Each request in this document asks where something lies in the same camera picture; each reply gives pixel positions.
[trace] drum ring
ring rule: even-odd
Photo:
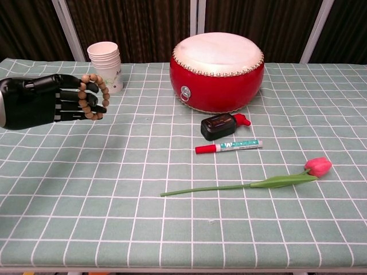
[[[180,98],[184,101],[184,102],[188,102],[189,101],[189,97],[191,96],[191,91],[188,87],[186,86],[182,86],[181,87],[181,94],[180,94]]]

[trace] tulip flower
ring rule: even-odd
[[[309,161],[306,162],[306,164],[304,165],[304,171],[300,174],[287,175],[287,176],[273,176],[266,180],[262,180],[260,182],[253,182],[249,184],[202,187],[202,188],[173,191],[162,193],[161,197],[191,193],[191,192],[199,192],[199,191],[210,191],[210,190],[231,190],[240,188],[279,188],[317,180],[318,178],[324,176],[327,172],[329,172],[329,169],[331,167],[332,163],[328,161],[325,157],[315,158],[310,159]]]
[[[310,159],[304,165],[305,169],[310,169],[308,172],[312,176],[317,176],[318,178],[324,176],[331,168],[332,163],[326,159],[326,157]]]

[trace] wooden bead bracelet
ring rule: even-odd
[[[78,91],[79,105],[81,106],[81,109],[85,113],[85,117],[87,119],[97,120],[103,117],[103,113],[99,112],[93,113],[91,111],[91,107],[88,105],[88,101],[86,100],[87,98],[87,93],[85,92],[85,90],[87,89],[86,84],[89,83],[90,81],[93,81],[96,85],[98,85],[98,88],[102,90],[103,93],[102,105],[105,108],[110,104],[110,102],[108,101],[110,99],[110,94],[108,93],[108,88],[106,87],[103,79],[100,76],[96,75],[95,73],[85,74],[81,77],[81,83]]]

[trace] stack of paper cups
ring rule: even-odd
[[[90,45],[87,49],[93,67],[96,69],[110,93],[123,89],[120,51],[116,43],[103,41]]]

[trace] dark curtain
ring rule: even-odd
[[[335,0],[311,63],[367,64],[367,1]]]
[[[51,0],[0,1],[0,60],[73,61]]]
[[[299,62],[322,0],[207,0],[205,32],[252,40],[265,62]]]
[[[68,0],[85,57],[99,41],[119,45],[123,63],[168,62],[190,35],[190,0]]]

